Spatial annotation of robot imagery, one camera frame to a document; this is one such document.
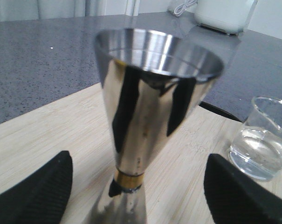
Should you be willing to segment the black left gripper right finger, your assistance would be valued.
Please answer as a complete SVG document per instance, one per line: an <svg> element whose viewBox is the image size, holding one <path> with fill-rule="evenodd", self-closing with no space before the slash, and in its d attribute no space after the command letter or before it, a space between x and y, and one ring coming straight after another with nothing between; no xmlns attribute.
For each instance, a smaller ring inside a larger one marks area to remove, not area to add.
<svg viewBox="0 0 282 224"><path fill-rule="evenodd" d="M216 224L282 224L282 199L219 154L210 154L204 194Z"/></svg>

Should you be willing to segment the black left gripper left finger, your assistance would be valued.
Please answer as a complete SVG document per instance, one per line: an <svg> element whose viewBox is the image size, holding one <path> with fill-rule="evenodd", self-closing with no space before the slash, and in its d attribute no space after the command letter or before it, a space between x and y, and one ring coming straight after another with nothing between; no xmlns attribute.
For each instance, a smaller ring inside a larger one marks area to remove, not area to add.
<svg viewBox="0 0 282 224"><path fill-rule="evenodd" d="M61 151L26 179L0 194L0 224L58 224L73 182L69 151Z"/></svg>

